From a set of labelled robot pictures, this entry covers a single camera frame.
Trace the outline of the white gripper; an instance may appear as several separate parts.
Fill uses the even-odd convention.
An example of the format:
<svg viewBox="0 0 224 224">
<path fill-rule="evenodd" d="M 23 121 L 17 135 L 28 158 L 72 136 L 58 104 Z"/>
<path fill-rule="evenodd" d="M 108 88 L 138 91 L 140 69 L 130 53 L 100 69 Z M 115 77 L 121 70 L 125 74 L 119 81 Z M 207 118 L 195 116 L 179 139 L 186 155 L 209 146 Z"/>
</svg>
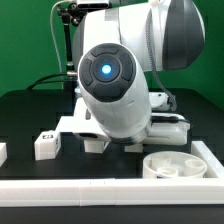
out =
<svg viewBox="0 0 224 224">
<path fill-rule="evenodd" d="M 153 113 L 152 125 L 144 144 L 185 145 L 190 121 L 179 114 Z"/>
</svg>

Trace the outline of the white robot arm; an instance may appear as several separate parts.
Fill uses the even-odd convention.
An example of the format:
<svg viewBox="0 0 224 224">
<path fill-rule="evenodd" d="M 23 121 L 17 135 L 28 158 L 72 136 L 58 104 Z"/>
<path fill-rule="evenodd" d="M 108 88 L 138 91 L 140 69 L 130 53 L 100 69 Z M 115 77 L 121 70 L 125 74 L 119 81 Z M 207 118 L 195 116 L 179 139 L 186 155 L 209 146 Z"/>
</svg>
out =
<svg viewBox="0 0 224 224">
<path fill-rule="evenodd" d="M 83 109 L 74 133 L 132 145 L 184 145 L 189 125 L 176 113 L 154 113 L 144 73 L 190 66 L 203 50 L 204 25 L 192 0 L 160 0 L 88 13 L 78 81 Z"/>
</svg>

